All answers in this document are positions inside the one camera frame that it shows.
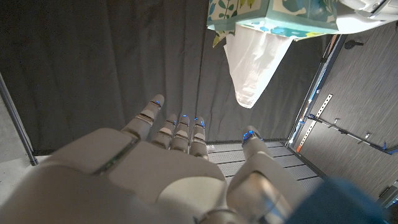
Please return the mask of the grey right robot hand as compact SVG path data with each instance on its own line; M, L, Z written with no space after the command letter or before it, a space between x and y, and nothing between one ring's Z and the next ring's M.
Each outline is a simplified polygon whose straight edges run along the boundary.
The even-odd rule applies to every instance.
M169 116L147 141L164 97L123 129L101 128L33 168L1 206L2 223L284 223L307 191L243 131L231 180L209 160L205 124Z

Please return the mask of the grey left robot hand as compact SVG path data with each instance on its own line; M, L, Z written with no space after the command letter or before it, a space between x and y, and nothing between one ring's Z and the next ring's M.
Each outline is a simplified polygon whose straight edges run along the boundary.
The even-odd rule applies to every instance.
M386 0L339 0L340 3L355 11L372 14L379 9Z

